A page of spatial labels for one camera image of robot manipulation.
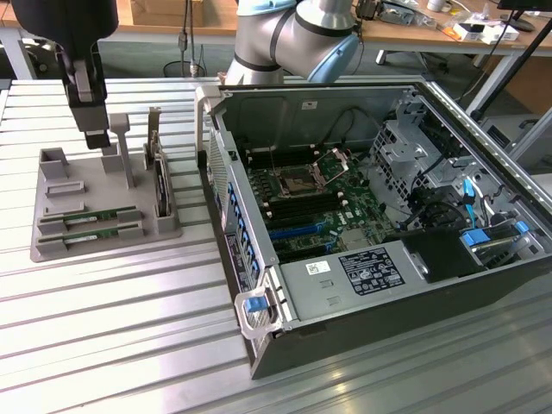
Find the motherboard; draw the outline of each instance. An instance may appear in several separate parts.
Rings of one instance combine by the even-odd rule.
[[[247,160],[249,182],[281,263],[366,248],[396,229],[347,151],[259,153]]]

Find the floor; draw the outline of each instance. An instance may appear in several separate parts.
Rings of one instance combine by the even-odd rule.
[[[40,62],[47,64],[46,73],[41,74],[41,78],[59,78],[57,64],[53,53],[41,47],[31,47],[30,49],[38,57]],[[175,45],[161,45],[151,43],[128,43],[128,42],[102,42],[100,43],[100,52],[103,60],[103,71],[106,78],[162,78],[164,66],[174,61],[175,63],[166,67],[166,75],[169,77],[179,77],[179,50]],[[196,60],[199,58],[200,46],[196,45]],[[359,75],[398,75],[398,74],[418,74],[424,72],[424,68],[416,58],[414,53],[394,53],[387,57],[387,62],[383,66],[375,64],[377,51],[366,50],[361,57],[361,49],[349,64],[346,74],[353,73],[358,66],[356,74]],[[207,75],[215,76],[218,72],[225,72],[234,56],[232,46],[204,46],[204,61],[206,64]],[[479,76],[479,70],[472,66],[469,57],[459,54],[443,55],[447,58],[449,72],[443,73],[438,67],[437,61],[429,58],[431,74],[437,82],[451,95],[458,97],[464,91],[466,85],[475,76]],[[190,50],[186,52],[185,59],[190,58]],[[13,78],[13,72],[5,53],[0,53],[0,78]],[[470,102],[468,95],[462,101],[464,106]],[[487,112],[488,115],[514,115],[524,114],[528,110],[511,97],[507,92],[503,92],[499,99],[492,105]]]

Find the aluminum extrusion table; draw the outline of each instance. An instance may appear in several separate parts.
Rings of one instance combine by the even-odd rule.
[[[148,107],[163,109],[184,234],[41,264],[28,251],[39,149],[97,154],[76,130],[60,82],[16,81],[0,94],[0,412],[552,409],[551,278],[476,312],[252,381],[193,160],[195,85],[108,83],[108,111],[130,115],[131,151],[146,140]]]

